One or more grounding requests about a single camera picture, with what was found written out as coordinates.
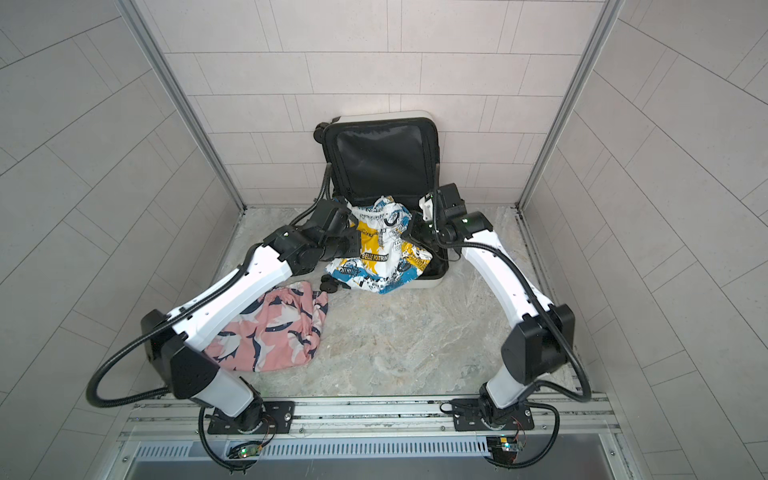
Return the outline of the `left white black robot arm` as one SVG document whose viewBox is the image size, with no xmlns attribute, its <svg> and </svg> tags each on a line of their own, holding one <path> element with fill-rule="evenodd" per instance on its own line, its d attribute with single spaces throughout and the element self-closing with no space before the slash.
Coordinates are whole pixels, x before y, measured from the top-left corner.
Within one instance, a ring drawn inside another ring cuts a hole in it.
<svg viewBox="0 0 768 480">
<path fill-rule="evenodd" d="M 318 198 L 290 224 L 252 245 L 237 269 L 186 304 L 163 313 L 150 311 L 141 335 L 108 358 L 92 375 L 85 395 L 96 408 L 116 408 L 172 394 L 212 408 L 242 433 L 257 430 L 264 416 L 259 393 L 205 355 L 205 348 L 233 319 L 281 282 L 311 273 L 322 261 L 341 256 L 358 244 L 345 204 L 330 196 L 332 168 L 324 171 Z M 159 374 L 160 388 L 117 399 L 98 393 L 109 371 L 143 347 Z"/>
</svg>

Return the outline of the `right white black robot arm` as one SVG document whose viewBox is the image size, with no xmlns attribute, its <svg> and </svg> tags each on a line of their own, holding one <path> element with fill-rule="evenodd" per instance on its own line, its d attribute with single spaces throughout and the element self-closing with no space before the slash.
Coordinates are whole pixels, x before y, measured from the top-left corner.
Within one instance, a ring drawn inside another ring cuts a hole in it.
<svg viewBox="0 0 768 480">
<path fill-rule="evenodd" d="M 516 411 L 533 407 L 528 398 L 541 388 L 589 402 L 592 386 L 573 348 L 572 309 L 554 304 L 529 281 L 487 217 L 467 211 L 456 185 L 435 187 L 420 204 L 437 245 L 476 269 L 510 325 L 501 347 L 503 366 L 481 387 L 473 414 L 490 428 L 502 428 Z"/>
</svg>

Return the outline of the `pink shark print shorts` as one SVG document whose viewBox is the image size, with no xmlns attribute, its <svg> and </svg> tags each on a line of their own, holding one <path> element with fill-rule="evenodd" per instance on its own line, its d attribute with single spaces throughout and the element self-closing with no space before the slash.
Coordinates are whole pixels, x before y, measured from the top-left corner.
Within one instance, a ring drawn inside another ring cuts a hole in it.
<svg viewBox="0 0 768 480">
<path fill-rule="evenodd" d="M 269 372 L 309 363 L 317 353 L 328 294 L 307 281 L 276 287 L 246 307 L 204 349 L 221 367 Z"/>
</svg>

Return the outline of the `yellow blue print shorts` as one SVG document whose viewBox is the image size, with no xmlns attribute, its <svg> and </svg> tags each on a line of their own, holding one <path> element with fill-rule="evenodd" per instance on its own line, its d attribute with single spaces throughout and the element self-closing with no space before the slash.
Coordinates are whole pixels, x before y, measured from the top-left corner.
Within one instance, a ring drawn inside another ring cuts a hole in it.
<svg viewBox="0 0 768 480">
<path fill-rule="evenodd" d="M 404 205 L 382 196 L 371 206 L 350 210 L 358 220 L 360 247 L 332 260 L 327 274 L 353 290 L 387 294 L 424 273 L 433 255 L 404 239 L 412 220 Z"/>
</svg>

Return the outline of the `white black-lined carry-on suitcase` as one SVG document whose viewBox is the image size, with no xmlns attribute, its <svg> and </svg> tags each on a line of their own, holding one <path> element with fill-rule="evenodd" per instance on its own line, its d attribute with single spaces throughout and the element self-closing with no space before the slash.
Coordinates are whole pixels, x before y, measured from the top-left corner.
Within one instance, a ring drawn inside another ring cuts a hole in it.
<svg viewBox="0 0 768 480">
<path fill-rule="evenodd" d="M 439 132 L 426 111 L 340 116 L 313 131 L 331 168 L 333 195 L 356 207 L 390 197 L 412 215 L 406 239 L 433 254 L 426 271 L 407 289 L 438 286 L 449 269 L 447 251 L 436 246 L 419 201 L 439 179 Z"/>
</svg>

